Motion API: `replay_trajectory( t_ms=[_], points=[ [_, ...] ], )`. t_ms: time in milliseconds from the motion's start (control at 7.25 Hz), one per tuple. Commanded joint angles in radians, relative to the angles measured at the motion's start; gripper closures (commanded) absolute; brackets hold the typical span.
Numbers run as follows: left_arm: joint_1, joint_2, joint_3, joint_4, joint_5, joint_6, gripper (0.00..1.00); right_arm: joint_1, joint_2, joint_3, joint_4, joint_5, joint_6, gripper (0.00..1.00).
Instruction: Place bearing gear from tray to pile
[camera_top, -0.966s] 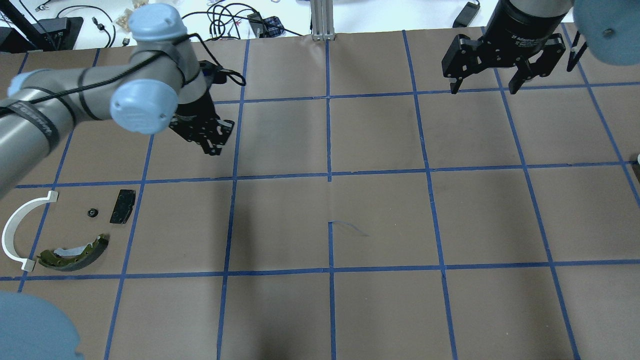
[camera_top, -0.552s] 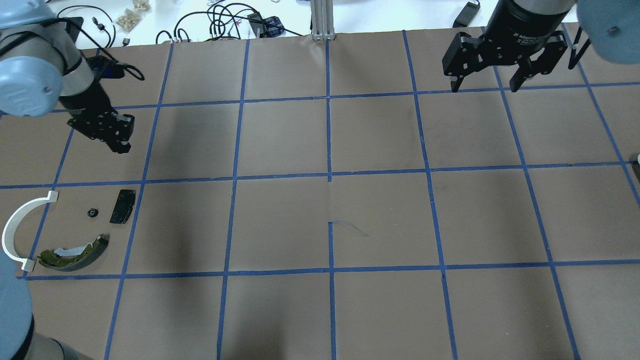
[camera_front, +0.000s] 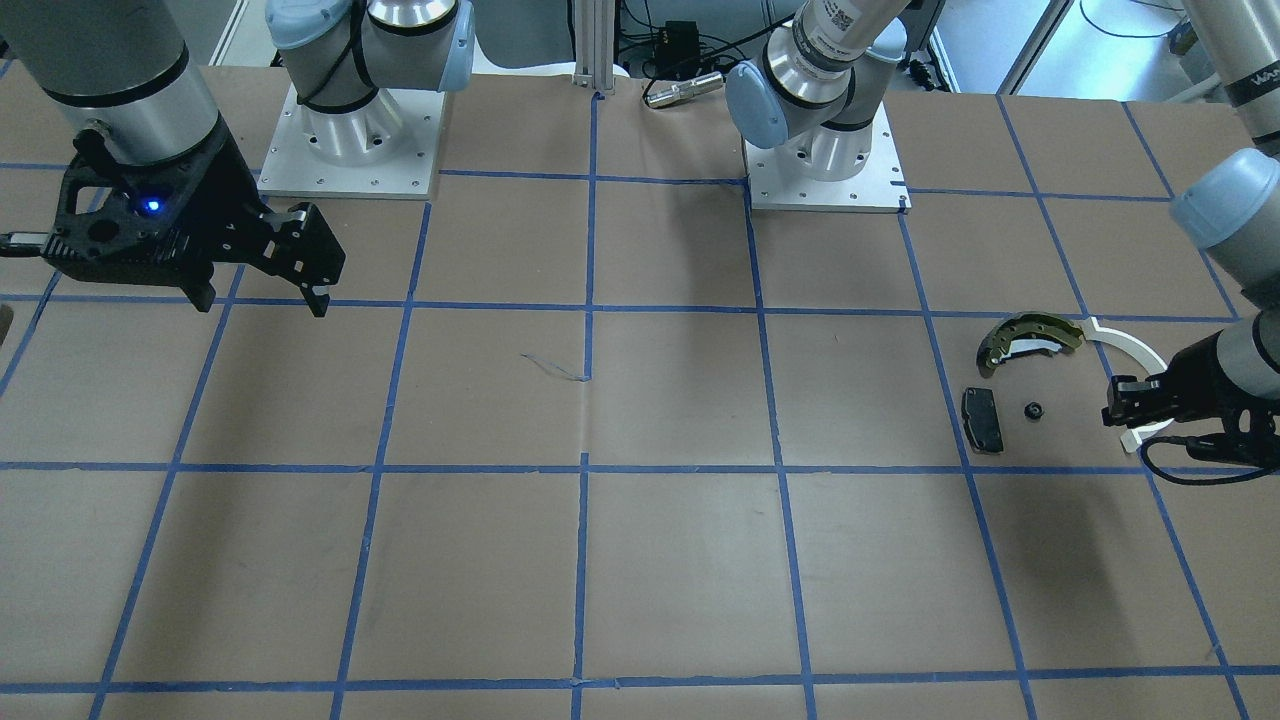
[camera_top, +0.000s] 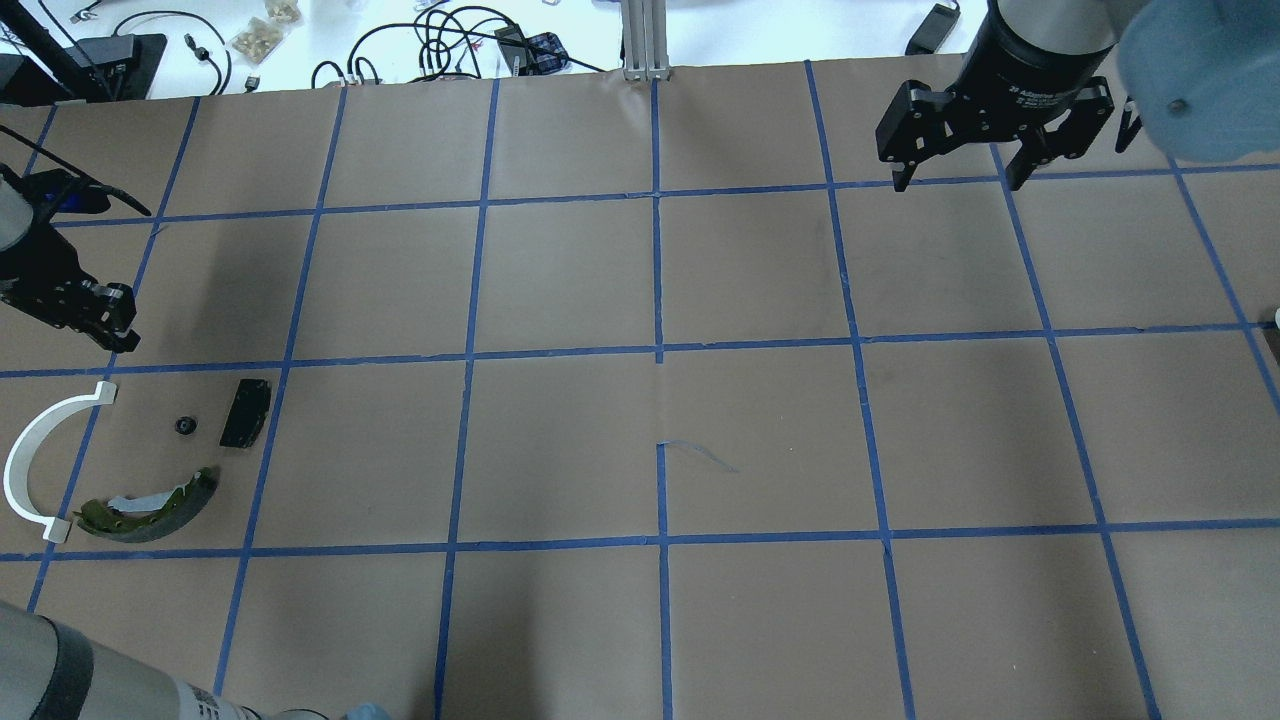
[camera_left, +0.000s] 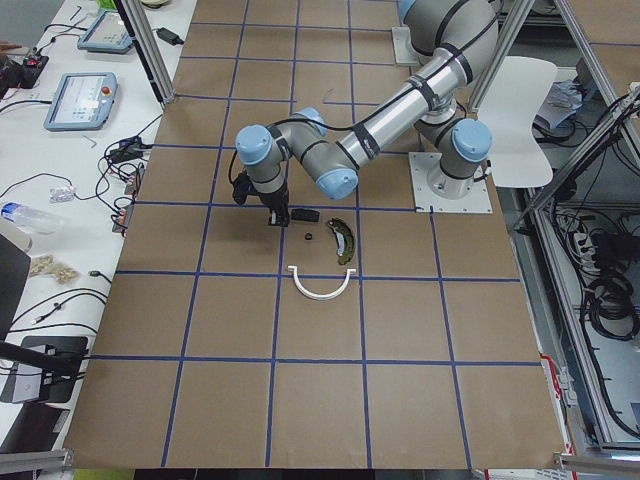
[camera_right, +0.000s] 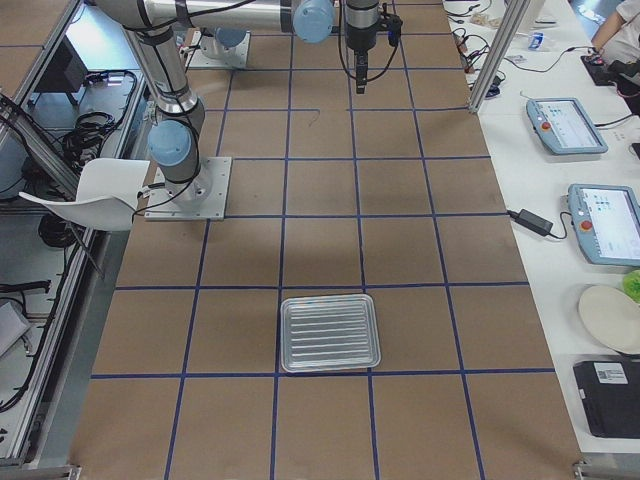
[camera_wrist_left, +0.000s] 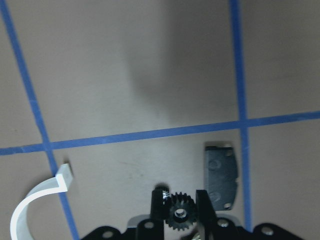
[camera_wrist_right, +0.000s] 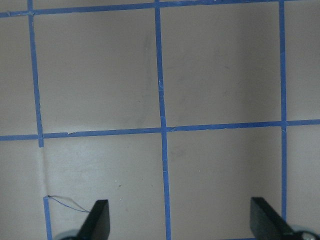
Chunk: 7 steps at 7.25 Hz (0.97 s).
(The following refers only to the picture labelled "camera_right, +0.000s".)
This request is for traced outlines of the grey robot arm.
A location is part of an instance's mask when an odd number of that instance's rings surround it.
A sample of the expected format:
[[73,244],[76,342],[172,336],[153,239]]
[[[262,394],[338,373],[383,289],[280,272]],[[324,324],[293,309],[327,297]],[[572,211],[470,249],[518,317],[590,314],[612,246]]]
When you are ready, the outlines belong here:
[[308,44],[338,36],[355,55],[358,93],[370,83],[368,53],[387,26],[376,1],[100,1],[123,29],[156,104],[148,149],[164,176],[168,200],[198,205],[212,195],[199,150],[203,100],[189,83],[190,60],[202,54],[226,68],[253,31],[278,31]]

